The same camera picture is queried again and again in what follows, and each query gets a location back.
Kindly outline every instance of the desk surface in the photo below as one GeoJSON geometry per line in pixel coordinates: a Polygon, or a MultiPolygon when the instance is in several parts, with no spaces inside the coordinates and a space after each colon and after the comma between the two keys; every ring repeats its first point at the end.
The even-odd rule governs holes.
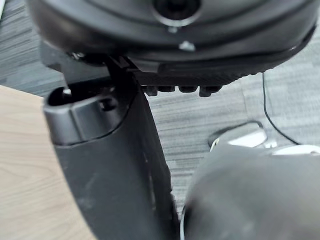
{"type": "Polygon", "coordinates": [[[0,86],[0,240],[94,240],[51,147],[42,98],[0,86]]]}

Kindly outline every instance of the screw hole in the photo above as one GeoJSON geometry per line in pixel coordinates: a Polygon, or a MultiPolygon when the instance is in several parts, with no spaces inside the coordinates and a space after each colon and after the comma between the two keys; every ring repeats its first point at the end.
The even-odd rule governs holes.
{"type": "Polygon", "coordinates": [[[106,98],[99,102],[100,108],[104,112],[112,111],[117,107],[117,101],[114,98],[106,98]]]}

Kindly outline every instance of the white object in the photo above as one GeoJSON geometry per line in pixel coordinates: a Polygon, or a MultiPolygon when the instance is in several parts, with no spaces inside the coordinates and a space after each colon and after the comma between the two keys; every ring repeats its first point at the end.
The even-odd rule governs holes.
{"type": "Polygon", "coordinates": [[[2,12],[4,11],[5,2],[6,2],[6,0],[0,0],[0,19],[2,16],[2,12]]]}

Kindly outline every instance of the black cable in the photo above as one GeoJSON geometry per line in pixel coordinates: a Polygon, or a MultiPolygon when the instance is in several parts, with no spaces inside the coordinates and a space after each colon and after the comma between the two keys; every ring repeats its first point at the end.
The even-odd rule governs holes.
{"type": "Polygon", "coordinates": [[[287,140],[289,140],[290,142],[292,142],[295,145],[301,145],[301,143],[297,142],[296,140],[292,139],[291,137],[287,136],[282,131],[280,131],[279,128],[277,128],[277,126],[274,124],[274,122],[269,117],[269,114],[267,112],[266,84],[265,84],[265,73],[264,72],[262,73],[262,88],[263,88],[263,110],[264,110],[264,114],[265,114],[266,118],[268,119],[269,123],[284,138],[286,138],[287,140]]]}

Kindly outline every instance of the gray carpet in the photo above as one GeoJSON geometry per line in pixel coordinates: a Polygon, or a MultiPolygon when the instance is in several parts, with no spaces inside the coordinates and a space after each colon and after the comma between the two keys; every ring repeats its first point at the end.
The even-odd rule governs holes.
{"type": "MultiPolygon", "coordinates": [[[[23,1],[7,0],[0,21],[0,84],[40,96],[63,84],[60,73],[39,62],[38,44],[23,1]]],[[[271,118],[286,134],[305,144],[320,144],[319,76],[319,29],[303,52],[266,73],[271,118]]],[[[174,92],[148,98],[179,209],[195,168],[209,151],[211,132],[256,119],[280,145],[288,144],[264,115],[261,75],[238,80],[212,97],[198,96],[174,92]]]]}

